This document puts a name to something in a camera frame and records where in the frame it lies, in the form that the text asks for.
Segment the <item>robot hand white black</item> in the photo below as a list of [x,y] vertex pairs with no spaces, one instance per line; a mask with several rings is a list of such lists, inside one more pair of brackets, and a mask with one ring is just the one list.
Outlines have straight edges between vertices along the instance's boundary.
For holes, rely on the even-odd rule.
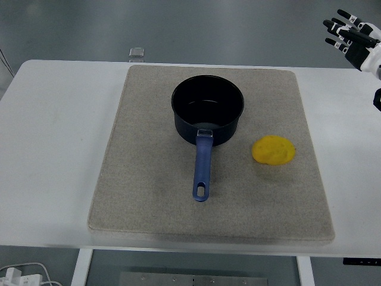
[[357,70],[380,79],[380,29],[344,10],[338,10],[338,14],[346,21],[323,21],[327,32],[334,36],[325,39],[326,43],[342,52]]

